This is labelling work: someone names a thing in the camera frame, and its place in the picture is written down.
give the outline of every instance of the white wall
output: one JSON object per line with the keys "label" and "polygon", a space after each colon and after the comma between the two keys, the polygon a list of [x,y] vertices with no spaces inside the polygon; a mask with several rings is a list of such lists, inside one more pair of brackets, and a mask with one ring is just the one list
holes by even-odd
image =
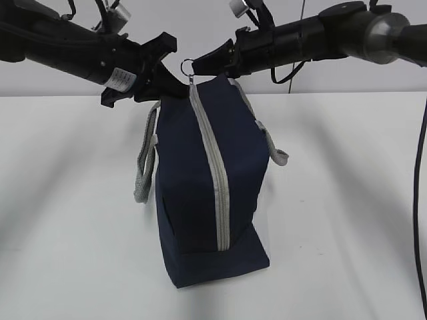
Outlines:
{"label": "white wall", "polygon": [[[250,21],[237,20],[228,7],[229,0],[122,0],[133,18],[123,30],[134,41],[143,43],[167,31],[178,38],[179,51],[166,58],[165,64],[181,80],[179,64],[215,49],[234,31]],[[68,13],[66,0],[40,0],[60,13]],[[99,21],[97,7],[92,0],[75,0],[76,23],[90,28]],[[339,0],[306,0],[305,17],[344,2]],[[276,24],[300,18],[302,0],[266,0]],[[427,23],[427,1],[389,0],[394,10],[405,14],[413,24]],[[282,67],[279,75],[290,67]],[[98,95],[102,87],[59,71],[26,61],[17,65],[0,63],[0,95]],[[287,85],[274,85],[268,71],[242,79],[249,93],[285,93]],[[323,61],[306,65],[294,81],[294,92],[335,91],[419,91],[425,90],[427,70],[399,61],[377,66],[353,58],[342,61]]]}

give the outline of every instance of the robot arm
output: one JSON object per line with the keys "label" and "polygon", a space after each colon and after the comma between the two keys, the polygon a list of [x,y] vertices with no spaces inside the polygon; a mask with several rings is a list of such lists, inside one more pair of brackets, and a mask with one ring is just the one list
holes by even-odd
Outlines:
{"label": "robot arm", "polygon": [[187,86],[161,63],[177,51],[176,38],[162,33],[143,45],[130,41],[117,34],[129,17],[119,1],[110,8],[96,2],[103,21],[91,31],[70,22],[73,6],[72,14],[61,17],[35,0],[0,0],[0,60],[30,59],[104,85],[101,103],[108,107],[126,97],[186,97]]}
{"label": "robot arm", "polygon": [[[427,25],[411,26],[405,16],[392,13],[389,5],[372,5],[368,10],[362,1],[341,3],[314,17],[276,27],[261,3],[231,2],[236,17],[247,13],[259,29],[239,29],[236,43],[230,39],[196,59],[196,75],[226,73],[237,78],[300,61],[348,56],[379,64],[405,59],[421,67],[427,65]],[[251,9],[256,10],[258,20]]]}

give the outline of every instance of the metal ring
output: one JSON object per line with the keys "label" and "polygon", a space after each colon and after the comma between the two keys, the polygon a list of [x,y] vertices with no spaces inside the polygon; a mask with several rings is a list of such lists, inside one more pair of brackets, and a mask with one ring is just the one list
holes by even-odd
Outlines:
{"label": "metal ring", "polygon": [[194,74],[194,73],[187,74],[187,73],[185,73],[185,71],[184,71],[184,69],[183,69],[184,63],[185,63],[185,62],[187,62],[187,61],[194,62],[194,60],[193,60],[193,59],[186,59],[186,60],[182,61],[182,62],[181,62],[181,72],[182,72],[182,74],[183,74],[183,75],[185,75],[186,77],[191,78],[191,77],[194,77],[194,76],[195,76],[195,74]]}

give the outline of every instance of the white table surface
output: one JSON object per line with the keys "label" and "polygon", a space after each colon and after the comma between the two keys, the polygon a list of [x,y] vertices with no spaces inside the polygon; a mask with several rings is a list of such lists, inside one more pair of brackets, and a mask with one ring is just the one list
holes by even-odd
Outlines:
{"label": "white table surface", "polygon": [[[272,265],[180,290],[153,199],[133,200],[151,103],[0,98],[0,319],[423,319],[411,214],[426,96],[251,95],[290,154],[256,213]],[[427,272],[427,165],[422,180]]]}

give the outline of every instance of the gray piping trim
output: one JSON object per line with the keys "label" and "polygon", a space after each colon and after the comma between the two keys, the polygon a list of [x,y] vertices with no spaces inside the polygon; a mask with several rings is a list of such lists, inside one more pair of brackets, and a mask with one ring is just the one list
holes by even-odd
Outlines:
{"label": "gray piping trim", "polygon": [[189,86],[189,100],[199,124],[201,138],[212,174],[218,251],[225,251],[230,248],[230,190],[228,189],[226,166],[222,160],[214,131],[195,85]]}

